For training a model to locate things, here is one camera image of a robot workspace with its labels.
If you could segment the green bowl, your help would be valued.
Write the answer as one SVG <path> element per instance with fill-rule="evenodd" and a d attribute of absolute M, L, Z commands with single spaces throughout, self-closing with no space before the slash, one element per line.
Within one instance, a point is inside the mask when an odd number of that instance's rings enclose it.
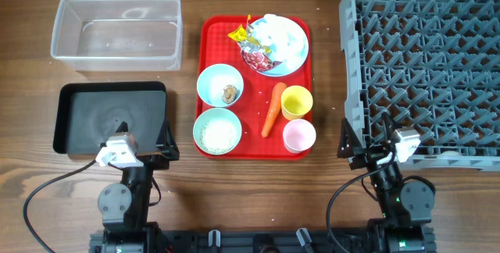
<path fill-rule="evenodd" d="M 204 111 L 193 126 L 196 145 L 209 155 L 224 155 L 235 149 L 241 139 L 242 125 L 229 109 Z"/>

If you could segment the red foil wrapper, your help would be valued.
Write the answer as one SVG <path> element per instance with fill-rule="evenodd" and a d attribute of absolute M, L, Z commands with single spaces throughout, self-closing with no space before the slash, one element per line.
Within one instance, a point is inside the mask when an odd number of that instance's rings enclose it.
<path fill-rule="evenodd" d="M 241 51 L 241 57 L 248 66 L 258 72 L 271 70 L 281 64 L 279 61 L 272 61 L 261 52 Z"/>

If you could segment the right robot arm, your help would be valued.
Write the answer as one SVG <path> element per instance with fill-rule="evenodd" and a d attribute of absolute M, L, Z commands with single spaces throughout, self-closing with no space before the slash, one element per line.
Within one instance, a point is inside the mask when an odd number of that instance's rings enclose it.
<path fill-rule="evenodd" d="M 342 185 L 327 206 L 328 239 L 334 252 L 419 252 L 437 250 L 434 230 L 428 226 L 434 207 L 436 188 L 421 176 L 404 177 L 399 164 L 413 155 L 420 145 L 420 134 L 410 126 L 396 123 L 382 114 L 383 142 L 362 146 L 347 119 L 341 122 L 337 157 L 349 159 L 349 166 L 365 169 Z M 370 219 L 365 228 L 334 229 L 330 214 L 334 200 L 348 186 L 370 179 L 370 195 L 380 206 L 381 219 Z"/>

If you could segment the light blue plate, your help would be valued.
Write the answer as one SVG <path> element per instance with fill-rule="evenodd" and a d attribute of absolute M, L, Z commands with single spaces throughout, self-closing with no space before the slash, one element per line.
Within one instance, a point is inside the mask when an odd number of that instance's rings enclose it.
<path fill-rule="evenodd" d="M 283 16 L 266 14 L 250 23 L 248 37 L 258 44 L 241 47 L 244 62 L 268 77 L 282 77 L 298 70 L 309 54 L 305 31 Z"/>

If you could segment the pink plastic cup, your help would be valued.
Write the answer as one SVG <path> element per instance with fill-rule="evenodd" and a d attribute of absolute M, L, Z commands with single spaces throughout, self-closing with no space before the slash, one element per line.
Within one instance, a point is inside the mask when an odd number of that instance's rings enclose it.
<path fill-rule="evenodd" d="M 284 147 L 291 153 L 310 149 L 316 141 L 315 127 L 305 119 L 290 121 L 283 130 Z"/>

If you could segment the light blue bowl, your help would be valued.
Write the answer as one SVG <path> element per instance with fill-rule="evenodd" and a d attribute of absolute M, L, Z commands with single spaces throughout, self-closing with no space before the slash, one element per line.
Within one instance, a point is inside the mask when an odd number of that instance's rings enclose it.
<path fill-rule="evenodd" d="M 231 104 L 222 101 L 223 89 L 228 84 L 234 85 L 238 96 Z M 227 64 L 214 64 L 204 69 L 198 76 L 197 92 L 200 99 L 212 107 L 227 108 L 234 105 L 242 96 L 244 80 L 240 72 Z"/>

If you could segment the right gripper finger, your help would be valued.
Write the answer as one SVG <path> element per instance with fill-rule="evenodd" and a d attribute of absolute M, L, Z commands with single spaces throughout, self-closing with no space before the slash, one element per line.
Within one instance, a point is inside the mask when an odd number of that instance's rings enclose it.
<path fill-rule="evenodd" d="M 337 150 L 338 158 L 351 158 L 364 155 L 365 148 L 360 143 L 350 122 L 344 118 L 341 121 L 341 137 Z"/>
<path fill-rule="evenodd" d="M 383 123 L 384 141 L 389 144 L 391 142 L 391 136 L 394 131 L 394 120 L 391 118 L 388 112 L 383 112 L 381 118 Z"/>

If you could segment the white tissue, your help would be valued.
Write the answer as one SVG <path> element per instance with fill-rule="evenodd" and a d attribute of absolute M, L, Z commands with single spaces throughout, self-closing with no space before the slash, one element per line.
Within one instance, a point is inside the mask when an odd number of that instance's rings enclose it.
<path fill-rule="evenodd" d="M 253 36 L 271 49 L 272 61 L 284 62 L 300 55 L 304 48 L 302 28 L 294 21 L 274 14 L 266 14 L 253 24 Z"/>

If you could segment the brown food scrap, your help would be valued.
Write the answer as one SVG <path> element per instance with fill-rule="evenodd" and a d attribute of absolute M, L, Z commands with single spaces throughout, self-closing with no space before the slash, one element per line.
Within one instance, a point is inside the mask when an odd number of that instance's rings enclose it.
<path fill-rule="evenodd" d="M 223 89 L 222 101 L 226 104 L 231 104 L 238 96 L 238 92 L 239 90 L 234 85 L 228 84 Z"/>

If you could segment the yellow plastic cup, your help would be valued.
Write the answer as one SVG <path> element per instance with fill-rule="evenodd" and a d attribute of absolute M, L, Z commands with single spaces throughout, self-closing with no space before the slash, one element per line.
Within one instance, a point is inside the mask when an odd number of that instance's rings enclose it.
<path fill-rule="evenodd" d="M 286 88 L 281 95 L 281 111 L 285 119 L 301 119 L 313 106 L 311 92 L 302 86 Z"/>

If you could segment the white rice pile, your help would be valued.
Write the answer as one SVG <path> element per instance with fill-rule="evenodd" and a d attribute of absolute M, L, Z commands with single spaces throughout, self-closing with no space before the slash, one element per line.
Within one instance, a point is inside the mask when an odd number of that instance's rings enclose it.
<path fill-rule="evenodd" d="M 210 154 L 227 153 L 236 145 L 237 130 L 228 120 L 212 119 L 202 128 L 200 140 Z"/>

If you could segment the orange carrot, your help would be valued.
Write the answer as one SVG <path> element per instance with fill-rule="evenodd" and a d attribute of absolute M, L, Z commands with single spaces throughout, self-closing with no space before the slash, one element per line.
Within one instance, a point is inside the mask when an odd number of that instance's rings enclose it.
<path fill-rule="evenodd" d="M 261 136 L 264 138 L 269 136 L 270 131 L 276 121 L 281 108 L 281 95 L 287 87 L 288 86 L 285 83 L 279 82 L 273 88 L 270 99 L 270 106 L 261 131 Z"/>

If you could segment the yellow foil wrapper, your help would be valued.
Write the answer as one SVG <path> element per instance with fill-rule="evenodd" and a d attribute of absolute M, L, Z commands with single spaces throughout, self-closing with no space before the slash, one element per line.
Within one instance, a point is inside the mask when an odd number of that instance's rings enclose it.
<path fill-rule="evenodd" d="M 270 54 L 272 51 L 269 46 L 262 45 L 252 36 L 254 27 L 250 24 L 251 16 L 247 15 L 245 26 L 240 25 L 236 30 L 230 32 L 227 36 L 235 41 L 240 49 L 246 53 Z"/>

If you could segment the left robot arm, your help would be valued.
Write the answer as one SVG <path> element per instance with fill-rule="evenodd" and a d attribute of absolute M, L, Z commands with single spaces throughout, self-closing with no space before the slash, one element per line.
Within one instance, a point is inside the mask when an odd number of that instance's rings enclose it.
<path fill-rule="evenodd" d="M 170 124 L 164 120 L 154 151 L 138 154 L 138 143 L 128 131 L 127 123 L 101 144 L 95 160 L 101 167 L 111 166 L 122 172 L 121 181 L 105 187 L 98 196 L 103 233 L 91 236 L 90 253 L 173 252 L 172 243 L 157 222 L 148 221 L 151 189 L 158 188 L 153 178 L 156 170 L 170 167 L 180 153 L 173 139 Z"/>

